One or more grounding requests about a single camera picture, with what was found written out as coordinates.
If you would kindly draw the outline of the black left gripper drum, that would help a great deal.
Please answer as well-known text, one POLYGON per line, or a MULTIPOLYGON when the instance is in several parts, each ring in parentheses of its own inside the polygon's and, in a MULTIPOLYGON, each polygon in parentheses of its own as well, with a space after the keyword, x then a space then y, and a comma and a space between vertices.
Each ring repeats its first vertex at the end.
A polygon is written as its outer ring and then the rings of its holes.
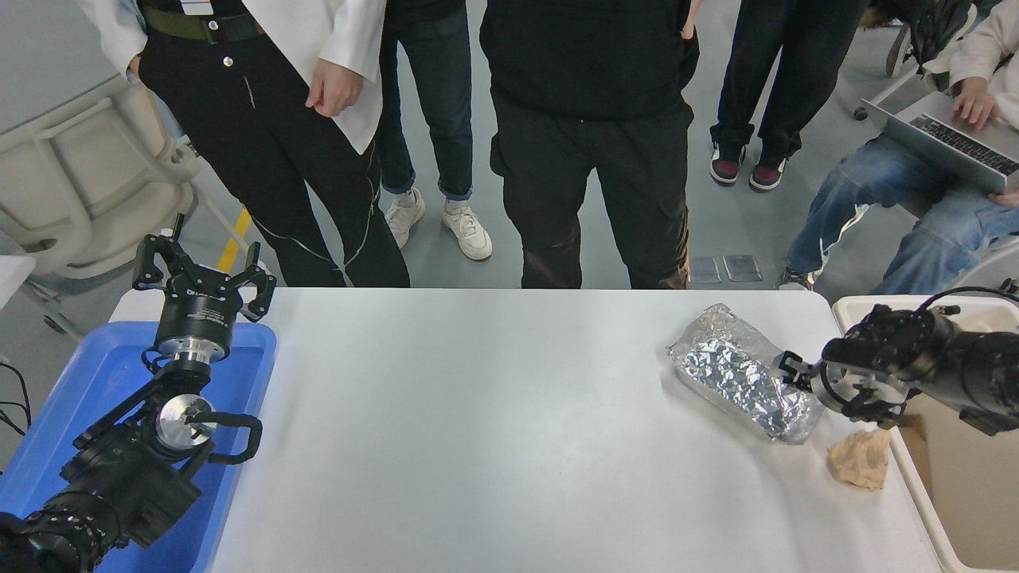
POLYGON ((169 279, 165 290, 165 304, 158 326, 158 344, 170 340, 196 337, 218 345, 232 344, 233 327, 242 308, 237 291, 204 291, 211 287, 210 279, 194 287, 187 277, 169 279))

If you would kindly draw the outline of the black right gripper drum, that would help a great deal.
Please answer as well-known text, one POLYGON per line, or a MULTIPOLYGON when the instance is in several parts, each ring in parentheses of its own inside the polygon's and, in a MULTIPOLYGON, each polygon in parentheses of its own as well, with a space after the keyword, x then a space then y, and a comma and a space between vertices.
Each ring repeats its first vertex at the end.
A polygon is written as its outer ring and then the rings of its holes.
POLYGON ((833 365, 826 361, 819 361, 811 366, 810 389, 818 398, 822 405, 832 411, 841 413, 843 406, 848 400, 841 395, 840 387, 843 384, 844 369, 833 365))

